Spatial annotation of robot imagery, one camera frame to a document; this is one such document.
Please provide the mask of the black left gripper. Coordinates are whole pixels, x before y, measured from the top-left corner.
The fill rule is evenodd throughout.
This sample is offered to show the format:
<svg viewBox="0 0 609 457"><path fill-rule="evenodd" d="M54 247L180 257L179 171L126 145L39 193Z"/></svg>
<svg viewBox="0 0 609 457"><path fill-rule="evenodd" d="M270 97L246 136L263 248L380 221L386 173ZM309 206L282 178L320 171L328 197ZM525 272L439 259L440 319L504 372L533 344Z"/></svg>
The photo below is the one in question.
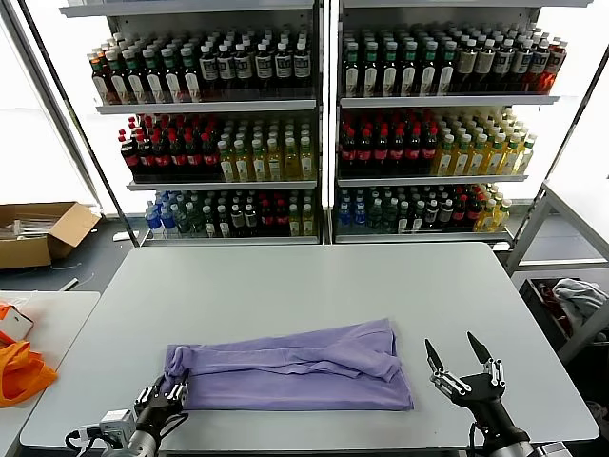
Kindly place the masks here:
<svg viewBox="0 0 609 457"><path fill-rule="evenodd" d="M187 402L188 378L188 373L161 375L143 388L134 401L137 431L163 434L163 430L171 425L167 431L169 434L187 419L183 404ZM164 395L157 395L163 384Z"/></svg>

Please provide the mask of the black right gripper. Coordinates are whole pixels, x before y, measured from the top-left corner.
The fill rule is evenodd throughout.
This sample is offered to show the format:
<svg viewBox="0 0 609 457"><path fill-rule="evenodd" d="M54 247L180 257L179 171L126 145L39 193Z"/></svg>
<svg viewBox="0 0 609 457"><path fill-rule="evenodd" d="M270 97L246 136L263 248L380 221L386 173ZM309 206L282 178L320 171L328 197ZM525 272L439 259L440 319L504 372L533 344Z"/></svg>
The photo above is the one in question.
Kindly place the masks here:
<svg viewBox="0 0 609 457"><path fill-rule="evenodd" d="M483 434L485 447L508 447L528 442L528 434L515 426L501 402L505 392L501 359L493 358L486 345L470 331L467 338L484 373L460 379L444 367L432 343L425 339L426 360L431 369L430 382L454 405L471 411Z"/></svg>

